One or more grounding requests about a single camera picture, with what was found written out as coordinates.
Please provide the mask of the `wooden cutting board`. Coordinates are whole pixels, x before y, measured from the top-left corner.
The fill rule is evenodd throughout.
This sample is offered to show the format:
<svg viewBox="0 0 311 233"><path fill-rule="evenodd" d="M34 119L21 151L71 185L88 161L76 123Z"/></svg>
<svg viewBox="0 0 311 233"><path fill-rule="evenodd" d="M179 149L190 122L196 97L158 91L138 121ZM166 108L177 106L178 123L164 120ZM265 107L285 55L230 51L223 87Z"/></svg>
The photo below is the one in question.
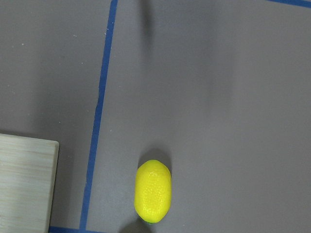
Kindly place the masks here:
<svg viewBox="0 0 311 233"><path fill-rule="evenodd" d="M0 231L46 233L59 153L57 141L0 135Z"/></svg>

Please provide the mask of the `yellow lemon right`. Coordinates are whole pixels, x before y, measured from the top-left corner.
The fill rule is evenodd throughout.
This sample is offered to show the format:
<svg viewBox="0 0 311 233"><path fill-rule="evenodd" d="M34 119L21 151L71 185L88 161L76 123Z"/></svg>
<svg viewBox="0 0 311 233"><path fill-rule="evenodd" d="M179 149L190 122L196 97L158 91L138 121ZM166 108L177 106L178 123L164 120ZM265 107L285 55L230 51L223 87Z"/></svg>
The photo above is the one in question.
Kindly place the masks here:
<svg viewBox="0 0 311 233"><path fill-rule="evenodd" d="M148 160L135 178L134 208L138 216L150 224L160 222L172 202L172 176L159 160Z"/></svg>

